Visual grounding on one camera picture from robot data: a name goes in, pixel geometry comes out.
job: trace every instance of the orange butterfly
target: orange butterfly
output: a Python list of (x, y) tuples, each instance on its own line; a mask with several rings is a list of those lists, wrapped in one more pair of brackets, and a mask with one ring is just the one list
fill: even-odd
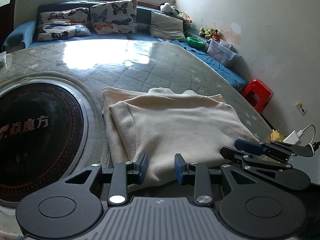
[(111, 23), (97, 24), (94, 27), (96, 27), (99, 31), (101, 31), (103, 29), (107, 29), (107, 27), (110, 28), (110, 29), (113, 29), (113, 26), (112, 26)]
[(136, 9), (138, 1), (137, 0), (133, 0), (132, 3), (133, 3), (133, 9)]
[(83, 24), (85, 25), (85, 19), (71, 20), (71, 24)]

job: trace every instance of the red plastic stool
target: red plastic stool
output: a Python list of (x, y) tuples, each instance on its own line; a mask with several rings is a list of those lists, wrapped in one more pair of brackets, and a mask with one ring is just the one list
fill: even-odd
[(241, 95), (254, 107), (254, 109), (262, 114), (267, 104), (273, 97), (273, 92), (259, 79), (254, 79), (252, 82), (241, 92)]

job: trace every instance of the round black stove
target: round black stove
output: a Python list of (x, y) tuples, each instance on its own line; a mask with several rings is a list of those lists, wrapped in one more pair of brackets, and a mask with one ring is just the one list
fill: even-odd
[(79, 102), (61, 86), (29, 83), (0, 96), (0, 199), (18, 202), (59, 180), (83, 132)]

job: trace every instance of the sofa backrest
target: sofa backrest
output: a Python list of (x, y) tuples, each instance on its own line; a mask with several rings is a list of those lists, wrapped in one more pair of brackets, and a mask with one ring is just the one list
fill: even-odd
[[(38, 7), (37, 19), (39, 19), (39, 14), (42, 12), (51, 12), (51, 11), (66, 11), (70, 9), (75, 9), (79, 7), (91, 8), (93, 5), (103, 3), (101, 1), (70, 1), (63, 3), (53, 3), (40, 5)], [(159, 12), (161, 11), (137, 6), (137, 23), (141, 24), (150, 24), (151, 22), (151, 12)], [(89, 11), (88, 21), (91, 21), (91, 13)]]

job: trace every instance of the blue sofa cover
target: blue sofa cover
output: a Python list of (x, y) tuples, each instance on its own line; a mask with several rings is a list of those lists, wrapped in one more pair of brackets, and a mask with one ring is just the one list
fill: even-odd
[[(91, 8), (93, 5), (100, 4), (99, 1), (70, 1), (56, 4), (47, 4), (41, 5), (38, 7), (37, 19), (40, 13), (48, 11), (65, 11), (79, 7)], [(137, 23), (144, 24), (148, 26), (151, 22), (151, 12), (158, 10), (145, 8), (137, 6)], [(88, 21), (91, 20), (91, 14), (89, 12)], [(85, 37), (72, 37), (66, 40), (57, 40), (57, 41), (37, 41), (37, 36), (35, 30), (37, 29), (37, 20), (32, 20), (24, 22), (19, 27), (17, 27), (5, 40), (2, 45), (2, 50), (5, 50), (6, 46), (15, 47), (21, 43), (25, 44), (25, 48), (41, 46), (52, 44), (56, 42), (65, 42), (65, 41), (78, 41), (78, 40), (92, 40), (92, 39), (129, 39), (129, 40), (140, 40), (140, 41), (158, 41), (157, 38), (154, 38), (148, 32), (148, 28), (140, 29), (138, 28), (137, 33), (111, 33), (105, 35), (98, 35), (95, 33), (92, 27), (88, 26), (91, 36)], [(218, 61), (207, 55), (204, 51), (200, 51), (190, 47), (187, 43), (179, 42), (177, 40), (171, 41), (171, 43), (181, 46), (188, 50), (190, 53), (198, 57), (200, 60), (207, 63), (213, 70), (215, 70), (220, 76), (222, 76), (231, 86), (233, 86), (238, 92), (241, 92), (247, 85), (248, 82), (235, 70), (225, 68)]]

